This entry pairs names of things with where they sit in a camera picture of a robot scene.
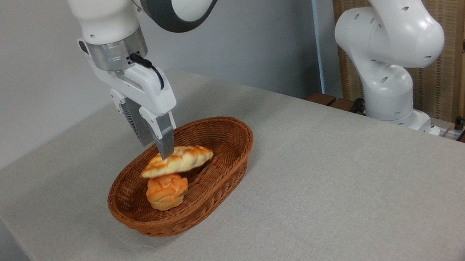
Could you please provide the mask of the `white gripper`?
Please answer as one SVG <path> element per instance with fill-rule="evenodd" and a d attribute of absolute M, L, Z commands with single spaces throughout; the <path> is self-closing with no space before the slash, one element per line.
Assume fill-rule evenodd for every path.
<path fill-rule="evenodd" d="M 132 61 L 145 57 L 147 45 L 142 30 L 109 44 L 90 44 L 79 39 L 96 77 L 110 86 L 116 109 L 123 114 L 142 146 L 155 142 L 162 159 L 174 153 L 176 123 L 170 112 L 176 103 L 172 88 L 155 66 Z"/>

